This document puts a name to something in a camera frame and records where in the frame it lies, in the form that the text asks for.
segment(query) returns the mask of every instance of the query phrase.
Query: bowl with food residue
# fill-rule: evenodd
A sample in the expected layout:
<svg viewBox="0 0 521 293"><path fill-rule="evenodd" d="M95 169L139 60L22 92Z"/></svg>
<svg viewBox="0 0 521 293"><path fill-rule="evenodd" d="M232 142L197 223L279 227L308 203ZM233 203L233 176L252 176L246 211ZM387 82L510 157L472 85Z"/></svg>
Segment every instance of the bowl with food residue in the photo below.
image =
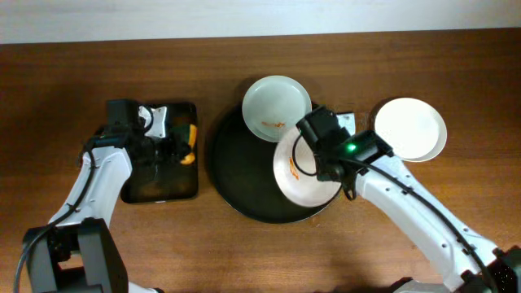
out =
<svg viewBox="0 0 521 293"><path fill-rule="evenodd" d="M248 89L242 110L246 126L258 138L279 142L311 112L311 99L305 88L289 77L264 77Z"/></svg>

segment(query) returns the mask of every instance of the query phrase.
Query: black tray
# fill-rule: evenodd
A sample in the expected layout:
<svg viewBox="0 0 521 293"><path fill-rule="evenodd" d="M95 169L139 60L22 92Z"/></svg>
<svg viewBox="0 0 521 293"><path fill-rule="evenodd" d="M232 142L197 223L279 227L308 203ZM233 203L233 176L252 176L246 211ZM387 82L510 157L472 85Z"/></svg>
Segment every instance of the black tray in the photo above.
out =
<svg viewBox="0 0 521 293"><path fill-rule="evenodd" d="M166 129L171 135L175 126L196 125L197 111L193 103L150 104L150 107L167 106ZM161 162L154 165L133 164L132 175L121 189L126 203L163 202L192 199L199 186L197 169L197 140L193 150L195 161L189 165Z"/></svg>
<svg viewBox="0 0 521 293"><path fill-rule="evenodd" d="M209 174L217 191L237 211L266 223L301 221L320 212L328 203L304 208L280 191L273 171L276 146L255 136L236 107L208 147Z"/></svg>

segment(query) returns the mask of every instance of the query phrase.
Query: orange food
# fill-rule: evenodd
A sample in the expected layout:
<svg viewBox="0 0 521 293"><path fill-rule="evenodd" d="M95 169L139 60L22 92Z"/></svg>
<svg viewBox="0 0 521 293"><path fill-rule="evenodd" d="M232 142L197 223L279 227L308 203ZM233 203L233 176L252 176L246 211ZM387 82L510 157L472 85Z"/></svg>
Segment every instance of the orange food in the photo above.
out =
<svg viewBox="0 0 521 293"><path fill-rule="evenodd" d="M283 127L284 125L286 125L286 123L282 123L282 122L278 122L278 123L268 123L268 122L264 122L262 121L262 124L264 126L271 126L271 127L277 127L277 128L281 128Z"/></svg>
<svg viewBox="0 0 521 293"><path fill-rule="evenodd" d="M295 163L293 162L293 158L290 157L290 172L291 175L295 176L296 180L299 180L299 173L296 171Z"/></svg>

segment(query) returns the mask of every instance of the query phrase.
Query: white wall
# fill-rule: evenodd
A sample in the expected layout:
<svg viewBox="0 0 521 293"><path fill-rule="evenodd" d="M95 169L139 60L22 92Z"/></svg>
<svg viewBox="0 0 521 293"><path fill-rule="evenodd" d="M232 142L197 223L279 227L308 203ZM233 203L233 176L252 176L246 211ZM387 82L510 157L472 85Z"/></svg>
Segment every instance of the white wall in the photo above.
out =
<svg viewBox="0 0 521 293"><path fill-rule="evenodd" d="M0 42L521 26L521 0L3 0Z"/></svg>

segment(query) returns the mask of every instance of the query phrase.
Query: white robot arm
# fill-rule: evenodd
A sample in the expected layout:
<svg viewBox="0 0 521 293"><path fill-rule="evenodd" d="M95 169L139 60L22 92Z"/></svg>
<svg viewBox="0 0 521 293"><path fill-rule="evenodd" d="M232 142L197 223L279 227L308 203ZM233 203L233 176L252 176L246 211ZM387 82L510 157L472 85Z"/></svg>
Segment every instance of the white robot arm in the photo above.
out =
<svg viewBox="0 0 521 293"><path fill-rule="evenodd" d="M375 132L351 136L324 107L306 115L297 128L315 155L317 179L339 181L347 195L352 191L349 199L360 195L386 213L443 277L444 285L435 289L408 283L396 292L521 290L521 250L504 253L457 219Z"/></svg>
<svg viewBox="0 0 521 293"><path fill-rule="evenodd" d="M145 108L134 101L116 100L108 108L106 133L87 143L80 174L65 203L47 226L30 229L24 237L21 264L27 258L33 292L162 292L128 281L108 226L133 170L128 149L139 155L158 154L156 142L150 141L167 137L167 107ZM59 267L71 255L81 255L83 268ZM19 264L15 292L20 271Z"/></svg>
<svg viewBox="0 0 521 293"><path fill-rule="evenodd" d="M493 251L497 249L497 245L457 219L413 177L398 157L385 155L372 164L396 177L442 212L475 248L475 253L485 265L496 260ZM464 283L461 278L463 273L470 270L478 274L481 268L469 257L469 252L456 235L431 209L402 191L399 186L375 171L370 170L363 176L357 176L356 192L385 212L431 262L443 277L444 285L450 291L457 290Z"/></svg>

